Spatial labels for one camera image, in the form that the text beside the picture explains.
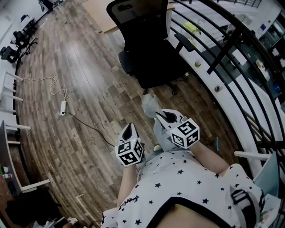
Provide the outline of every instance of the chair armrest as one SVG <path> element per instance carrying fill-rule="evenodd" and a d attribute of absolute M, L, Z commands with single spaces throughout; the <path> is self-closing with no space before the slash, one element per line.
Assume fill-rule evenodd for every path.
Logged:
<path fill-rule="evenodd" d="M 195 49 L 194 45 L 181 33 L 176 33 L 174 36 L 179 40 L 179 43 L 176 47 L 176 50 L 178 50 L 178 52 L 182 49 L 182 47 L 185 47 L 189 52 Z"/>
<path fill-rule="evenodd" d="M 134 67 L 126 51 L 119 53 L 119 61 L 127 74 L 131 74 L 134 71 Z"/>

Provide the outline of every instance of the plastic bag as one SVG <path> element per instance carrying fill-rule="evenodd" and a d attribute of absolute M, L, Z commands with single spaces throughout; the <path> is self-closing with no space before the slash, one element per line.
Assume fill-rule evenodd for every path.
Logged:
<path fill-rule="evenodd" d="M 150 118 L 156 118 L 157 112 L 166 117 L 165 113 L 161 110 L 158 99 L 155 95 L 152 94 L 143 95 L 142 108 L 145 115 L 147 115 Z"/>

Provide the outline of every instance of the white sneaker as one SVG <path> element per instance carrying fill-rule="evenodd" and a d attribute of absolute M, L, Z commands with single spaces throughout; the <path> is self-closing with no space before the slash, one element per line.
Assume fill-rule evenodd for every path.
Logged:
<path fill-rule="evenodd" d="M 71 223 L 72 225 L 74 225 L 75 223 L 78 222 L 78 219 L 77 219 L 77 218 L 71 218 L 71 217 L 69 217 L 69 218 L 67 219 L 67 221 L 68 221 L 69 223 Z"/>
<path fill-rule="evenodd" d="M 160 150 L 161 149 L 161 146 L 160 145 L 156 145 L 154 148 L 153 148 L 153 151 L 157 151 L 157 150 Z"/>

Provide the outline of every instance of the wooden floor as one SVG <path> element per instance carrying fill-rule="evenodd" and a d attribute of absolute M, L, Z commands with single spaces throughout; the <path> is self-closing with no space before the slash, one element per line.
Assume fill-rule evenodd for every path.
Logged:
<path fill-rule="evenodd" d="M 133 122 L 146 150 L 152 151 L 157 140 L 154 121 L 141 108 L 143 90 L 135 78 L 123 72 L 81 1 L 67 0 L 43 17 L 39 27 L 39 44 L 23 59 L 17 74 L 34 79 L 57 74 L 53 91 L 66 85 L 67 111 L 98 128 L 112 144 L 121 129 Z M 203 86 L 191 74 L 175 83 L 179 87 L 176 96 L 166 86 L 150 93 L 158 96 L 163 108 L 193 118 L 200 126 L 201 141 L 214 151 L 219 137 L 221 155 L 229 163 L 237 162 L 233 133 Z M 68 114 L 60 116 L 63 94 L 52 96 L 50 84 L 50 80 L 18 83 L 16 95 L 24 99 L 16 103 L 19 121 L 32 127 L 21 131 L 22 150 L 33 179 L 50 179 L 50 191 L 63 205 L 63 215 L 77 217 L 88 226 L 115 206 L 122 166 L 114 149 L 97 132 Z"/>

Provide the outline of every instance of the white shirt with black stars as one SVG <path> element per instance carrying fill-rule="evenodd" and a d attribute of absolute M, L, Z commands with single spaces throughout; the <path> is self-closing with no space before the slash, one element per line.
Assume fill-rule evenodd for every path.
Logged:
<path fill-rule="evenodd" d="M 164 152 L 148 161 L 138 183 L 119 208 L 103 212 L 102 228 L 155 227 L 175 204 L 203 215 L 219 226 L 239 228 L 230 188 L 262 191 L 234 164 L 223 177 L 204 168 L 190 151 Z"/>

